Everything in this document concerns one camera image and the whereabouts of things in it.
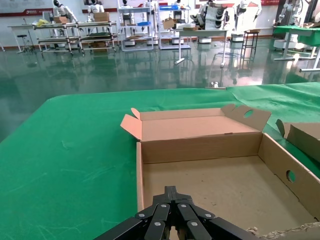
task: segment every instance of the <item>metal frame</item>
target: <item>metal frame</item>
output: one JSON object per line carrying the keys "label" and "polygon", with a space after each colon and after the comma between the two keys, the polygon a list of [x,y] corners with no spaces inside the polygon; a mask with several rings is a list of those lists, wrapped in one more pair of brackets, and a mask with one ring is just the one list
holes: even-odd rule
{"label": "metal frame", "polygon": [[[38,46],[41,53],[46,52],[69,52],[73,55],[71,44],[79,43],[80,49],[82,50],[82,44],[79,41],[79,29],[77,28],[77,24],[75,22],[70,23],[51,23],[51,24],[44,24],[42,26],[33,26],[34,30],[56,30],[62,29],[64,31],[65,37],[48,37],[48,38],[38,38],[37,31],[35,32],[36,39],[38,40]],[[78,36],[69,36],[68,29],[76,29]],[[68,50],[56,50],[56,49],[48,49],[48,44],[68,44]]]}
{"label": "metal frame", "polygon": [[12,33],[14,35],[14,39],[16,41],[16,45],[18,46],[19,51],[17,52],[17,54],[23,53],[24,51],[21,50],[18,37],[16,35],[16,31],[32,30],[34,29],[34,26],[32,24],[22,24],[22,25],[8,26],[8,28],[11,28]]}
{"label": "metal frame", "polygon": [[222,55],[222,63],[220,65],[221,68],[225,66],[225,56],[226,56],[226,44],[227,44],[227,32],[226,29],[221,30],[196,30],[196,31],[177,31],[179,33],[179,60],[175,62],[175,64],[179,64],[185,59],[181,57],[181,37],[224,37],[224,45],[223,45],[223,55]]}
{"label": "metal frame", "polygon": [[[188,22],[189,22],[189,11],[190,10],[191,9],[180,9],[179,10],[179,11],[181,11],[181,13],[187,11]],[[176,36],[175,33],[178,32],[179,30],[174,30],[173,31],[173,35],[162,35],[162,33],[160,31],[160,26],[163,26],[163,23],[162,23],[162,21],[160,19],[160,13],[161,12],[173,12],[173,10],[160,10],[160,7],[158,8],[158,16],[157,16],[157,22],[158,23],[157,24],[159,25],[159,30],[158,30],[158,40],[159,40],[158,45],[159,45],[159,49],[160,50],[179,49],[179,48],[181,48],[181,49],[190,49],[191,47],[190,47],[190,45],[188,45],[188,43],[189,43],[188,41],[187,41],[187,45],[182,45],[182,46],[178,46],[178,45],[166,45],[166,46],[163,46],[162,45],[162,40],[168,40],[168,39],[176,38],[177,36]]]}
{"label": "metal frame", "polygon": [[[274,61],[294,61],[294,60],[296,60],[296,58],[287,57],[291,35],[292,34],[296,34],[296,35],[300,35],[300,36],[310,37],[311,34],[312,34],[312,31],[311,30],[310,31],[303,31],[303,30],[299,30],[299,29],[291,29],[287,33],[288,33],[288,35],[287,35],[287,39],[286,39],[286,43],[285,43],[283,56],[280,57],[280,58],[273,59]],[[315,59],[315,57],[314,57],[315,51],[316,51],[316,47],[314,47],[312,49],[312,52],[311,52],[310,56],[299,57],[298,60],[304,61],[304,60],[313,60],[313,59]]]}
{"label": "metal frame", "polygon": [[[119,0],[116,1],[117,3],[117,12],[118,12],[118,19],[122,19],[122,14],[125,13],[130,13],[130,14],[135,14],[135,13],[150,13],[151,15],[151,4],[150,7],[134,7],[134,8],[120,8]],[[125,28],[136,28],[136,27],[147,27],[149,28],[149,31],[152,33],[153,32],[153,26],[152,24],[150,25],[145,25],[145,26],[120,26],[120,28],[123,30]],[[124,41],[126,39],[126,34],[125,31],[121,31],[121,49],[123,52],[134,52],[134,51],[148,51],[148,50],[154,50],[154,37],[153,36],[141,36],[139,38],[135,38],[134,40],[151,40],[151,46],[147,47],[126,47],[124,44]]]}
{"label": "metal frame", "polygon": [[[98,49],[113,49],[116,52],[115,48],[115,36],[117,37],[117,43],[119,45],[119,38],[118,38],[118,27],[117,27],[117,22],[116,21],[100,21],[100,22],[78,22],[76,24],[78,28],[78,34],[80,33],[79,28],[98,28],[98,27],[110,27],[110,33],[111,37],[105,37],[103,38],[102,36],[80,36],[79,34],[79,41],[81,43],[94,43],[94,42],[109,42],[111,40],[112,42],[112,47],[88,47],[84,48],[82,46],[82,53],[85,53],[85,50],[98,50]],[[113,33],[112,27],[115,27],[116,34]]]}

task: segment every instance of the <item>metal rack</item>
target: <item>metal rack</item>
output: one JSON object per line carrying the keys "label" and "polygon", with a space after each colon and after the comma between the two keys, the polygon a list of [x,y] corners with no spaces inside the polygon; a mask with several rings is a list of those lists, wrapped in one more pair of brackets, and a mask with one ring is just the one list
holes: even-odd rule
{"label": "metal rack", "polygon": [[[75,22],[71,23],[50,23],[50,24],[44,24],[42,26],[33,26],[34,30],[63,30],[65,36],[52,36],[52,37],[46,37],[46,38],[39,38],[37,35],[37,31],[35,31],[36,39],[38,41],[38,46],[41,51],[41,53],[45,52],[69,52],[73,54],[71,44],[79,44],[79,48],[82,49],[82,44],[79,41],[79,29],[77,28],[77,24]],[[69,36],[68,29],[76,29],[77,30],[77,36],[72,35]],[[54,49],[48,48],[47,45],[50,44],[67,44],[68,49],[57,49],[56,47]]]}
{"label": "metal rack", "polygon": [[[150,7],[134,7],[134,8],[121,8],[119,0],[117,0],[117,9],[118,9],[118,19],[122,19],[122,14],[137,14],[137,13],[149,13],[151,15],[151,9],[152,6],[150,4]],[[144,25],[144,26],[138,26],[138,25],[124,25],[120,26],[121,28],[121,49],[124,52],[133,52],[133,51],[147,51],[147,50],[154,50],[154,37],[153,36],[139,36],[137,38],[132,38],[132,40],[151,40],[151,46],[147,47],[141,47],[141,46],[135,46],[135,47],[126,47],[124,44],[125,40],[130,40],[130,38],[126,37],[124,29],[126,28],[136,28],[136,27],[146,27],[149,29],[149,32],[153,32],[153,26],[152,24]]]}
{"label": "metal rack", "polygon": [[84,54],[85,50],[98,50],[98,49],[113,49],[116,52],[115,48],[115,38],[117,38],[117,44],[119,45],[119,38],[118,38],[118,27],[116,21],[100,21],[100,22],[78,22],[76,24],[76,27],[78,28],[78,33],[80,32],[80,28],[109,28],[111,36],[103,36],[103,35],[89,35],[86,36],[78,36],[79,41],[81,43],[94,43],[94,42],[112,42],[112,46],[106,46],[106,47],[87,47],[84,48],[81,44],[82,48],[81,51]]}
{"label": "metal rack", "polygon": [[[160,18],[160,13],[161,12],[187,12],[187,19],[188,19],[188,22],[189,22],[189,11],[191,10],[190,7],[189,7],[189,1],[188,1],[188,8],[186,9],[178,9],[178,10],[160,10],[160,7],[158,7],[158,19],[157,19],[157,22],[158,22],[158,25],[159,25],[159,31],[158,31],[158,39],[159,39],[159,48],[161,50],[168,50],[168,49],[179,49],[179,45],[162,45],[162,40],[170,40],[172,38],[179,38],[179,36],[176,36],[176,32],[175,30],[173,30],[173,34],[170,34],[170,35],[162,35],[161,31],[160,31],[160,26],[163,26],[163,23],[161,21],[161,18]],[[187,45],[181,45],[180,48],[181,49],[190,49],[190,45],[188,45],[189,43],[189,39],[187,40]]]}

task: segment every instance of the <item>desk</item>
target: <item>desk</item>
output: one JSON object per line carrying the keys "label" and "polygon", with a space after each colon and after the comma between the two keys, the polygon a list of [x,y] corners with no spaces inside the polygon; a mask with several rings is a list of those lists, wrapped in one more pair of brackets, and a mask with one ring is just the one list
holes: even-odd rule
{"label": "desk", "polygon": [[175,64],[179,64],[184,61],[184,58],[181,58],[181,37],[224,37],[224,45],[223,45],[223,56],[222,63],[220,65],[221,68],[225,66],[225,55],[226,55],[226,44],[227,44],[227,32],[228,30],[197,30],[197,31],[185,31],[185,30],[177,30],[179,33],[179,60],[175,62]]}
{"label": "desk", "polygon": [[316,52],[316,47],[320,46],[320,28],[305,28],[305,27],[299,27],[299,26],[277,26],[274,29],[274,33],[275,34],[288,33],[283,56],[280,58],[273,59],[274,61],[294,61],[295,60],[295,58],[293,57],[287,57],[291,35],[295,34],[295,35],[298,35],[298,43],[313,46],[310,56],[299,57],[298,60],[303,61],[303,60],[315,59],[313,68],[300,69],[300,72],[320,71],[320,68],[317,68],[317,65],[320,59],[320,49],[318,49],[318,53],[316,57],[314,57]]}
{"label": "desk", "polygon": [[20,44],[19,44],[19,41],[18,41],[18,38],[17,38],[17,35],[16,35],[16,32],[15,31],[21,31],[21,30],[32,30],[34,29],[33,25],[32,24],[22,24],[22,25],[16,25],[16,26],[8,26],[8,28],[11,28],[12,32],[13,32],[13,35],[14,35],[14,39],[16,41],[16,44],[19,48],[19,52],[17,52],[18,54],[19,53],[23,53],[23,51],[21,50],[21,47],[20,47]]}

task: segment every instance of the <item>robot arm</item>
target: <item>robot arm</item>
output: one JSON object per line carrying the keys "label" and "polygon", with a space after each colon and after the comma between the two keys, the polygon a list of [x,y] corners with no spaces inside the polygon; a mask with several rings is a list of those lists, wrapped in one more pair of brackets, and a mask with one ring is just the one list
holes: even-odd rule
{"label": "robot arm", "polygon": [[64,7],[64,10],[67,12],[67,14],[68,14],[69,16],[71,16],[71,20],[74,20],[74,21],[78,22],[76,16],[75,16],[74,13],[70,10],[69,7],[65,6],[65,7]]}

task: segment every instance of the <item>box bottom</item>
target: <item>box bottom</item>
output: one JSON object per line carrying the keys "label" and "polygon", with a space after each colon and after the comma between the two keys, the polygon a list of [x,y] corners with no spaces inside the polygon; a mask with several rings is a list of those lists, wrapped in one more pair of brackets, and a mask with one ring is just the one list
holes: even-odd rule
{"label": "box bottom", "polygon": [[144,164],[143,178],[145,207],[165,186],[176,186],[216,216],[245,230],[257,227],[259,236],[315,222],[258,156]]}

